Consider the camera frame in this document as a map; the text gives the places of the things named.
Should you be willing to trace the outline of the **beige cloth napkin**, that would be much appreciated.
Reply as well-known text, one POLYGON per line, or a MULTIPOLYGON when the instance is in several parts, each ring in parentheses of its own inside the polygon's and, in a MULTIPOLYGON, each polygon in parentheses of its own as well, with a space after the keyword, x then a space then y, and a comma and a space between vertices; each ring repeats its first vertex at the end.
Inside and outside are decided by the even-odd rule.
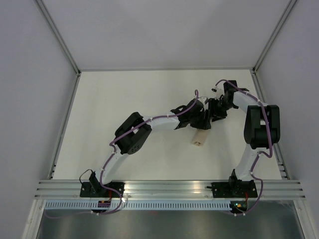
POLYGON ((194 137, 192 138, 192 144, 196 146, 202 146, 209 134, 209 130, 197 129, 194 137))

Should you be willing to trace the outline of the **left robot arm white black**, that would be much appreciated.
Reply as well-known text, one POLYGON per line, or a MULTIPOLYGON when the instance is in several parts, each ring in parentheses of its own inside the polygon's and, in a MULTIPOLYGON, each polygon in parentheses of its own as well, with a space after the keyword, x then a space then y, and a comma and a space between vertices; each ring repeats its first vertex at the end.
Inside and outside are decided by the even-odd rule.
POLYGON ((128 156, 137 153, 152 132, 177 130, 187 126, 210 129, 209 100, 206 97, 191 100, 188 105, 169 111, 166 115, 144 117, 132 113, 116 130, 110 146, 113 152, 96 171, 89 170, 88 182, 81 181, 81 198, 121 197, 123 186, 113 183, 114 174, 128 156))

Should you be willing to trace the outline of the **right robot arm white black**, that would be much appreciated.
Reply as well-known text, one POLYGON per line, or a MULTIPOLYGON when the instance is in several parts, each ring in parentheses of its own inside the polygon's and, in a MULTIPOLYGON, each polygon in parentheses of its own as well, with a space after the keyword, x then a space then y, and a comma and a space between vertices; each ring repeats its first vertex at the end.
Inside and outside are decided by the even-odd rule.
POLYGON ((237 167, 227 182, 213 182, 209 186, 214 198, 257 198, 254 168, 261 155, 273 156, 273 145, 281 136, 280 109, 268 105, 239 88, 235 80, 223 80, 224 93, 218 99, 210 99, 209 119, 212 122, 227 117, 229 109, 241 109, 245 114, 244 140, 246 147, 237 167))

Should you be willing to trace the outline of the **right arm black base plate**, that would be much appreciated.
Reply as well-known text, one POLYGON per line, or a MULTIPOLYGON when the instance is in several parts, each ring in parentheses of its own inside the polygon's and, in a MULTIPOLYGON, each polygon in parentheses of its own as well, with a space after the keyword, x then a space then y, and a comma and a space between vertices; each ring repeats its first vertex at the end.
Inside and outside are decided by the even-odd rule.
POLYGON ((257 198, 257 188, 253 180, 237 182, 230 184, 229 182, 213 182, 208 187, 212 191, 213 198, 257 198))

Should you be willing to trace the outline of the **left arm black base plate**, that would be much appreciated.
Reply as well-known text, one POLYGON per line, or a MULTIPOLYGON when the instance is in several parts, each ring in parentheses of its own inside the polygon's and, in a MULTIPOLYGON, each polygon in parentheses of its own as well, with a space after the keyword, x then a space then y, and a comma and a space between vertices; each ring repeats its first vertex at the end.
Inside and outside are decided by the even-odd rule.
MULTIPOLYGON (((124 193, 124 182, 110 182, 106 187, 118 191, 121 196, 124 193)), ((115 191, 105 189, 101 186, 98 188, 98 192, 94 191, 90 182, 83 182, 80 190, 80 198, 119 198, 119 194, 115 191)))

